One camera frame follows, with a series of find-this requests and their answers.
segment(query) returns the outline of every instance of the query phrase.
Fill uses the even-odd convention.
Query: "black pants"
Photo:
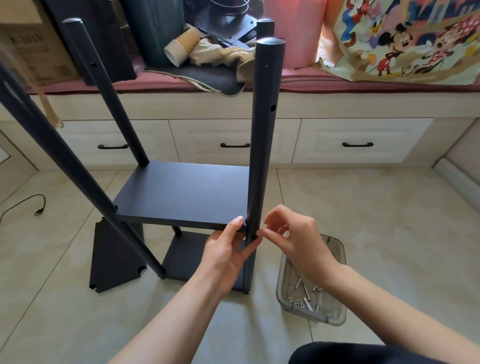
[[[312,342],[296,349],[288,364],[440,364],[396,346]]]

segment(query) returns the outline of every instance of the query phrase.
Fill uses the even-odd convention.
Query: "hand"
[[[309,280],[324,287],[338,271],[340,263],[323,242],[315,219],[278,205],[265,218],[266,229],[258,236],[270,240]],[[289,231],[288,237],[283,234]]]
[[[215,230],[205,243],[202,261],[197,269],[197,272],[204,272],[219,286],[222,297],[231,291],[243,263],[262,241],[259,237],[239,252],[245,234],[237,230],[242,225],[243,217],[238,216],[228,223],[225,230]]]

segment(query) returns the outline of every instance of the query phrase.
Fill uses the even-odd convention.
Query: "drawer handle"
[[[103,144],[99,144],[97,148],[98,149],[128,149],[128,144],[124,144],[122,146],[104,146]]]
[[[367,144],[348,144],[346,142],[343,142],[342,143],[343,146],[346,146],[348,148],[352,148],[352,147],[369,147],[369,146],[373,146],[373,143],[372,142],[368,142]]]
[[[242,146],[228,146],[225,143],[220,143],[221,148],[250,148],[250,143],[245,143],[245,145]]]

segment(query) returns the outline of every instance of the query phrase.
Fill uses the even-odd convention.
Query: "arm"
[[[362,320],[385,344],[451,364],[473,364],[480,347],[338,263],[314,219],[283,205],[270,211],[257,232],[292,264]],[[287,238],[283,234],[289,231]]]
[[[240,268],[261,238],[238,251],[240,216],[205,243],[202,261],[190,280],[110,364],[190,363],[221,299],[230,292]]]

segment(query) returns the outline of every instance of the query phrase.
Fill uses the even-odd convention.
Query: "person's right arm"
[[[451,364],[473,364],[480,347],[338,263],[313,218],[279,205],[257,235],[277,245],[304,276],[362,320],[385,344]]]

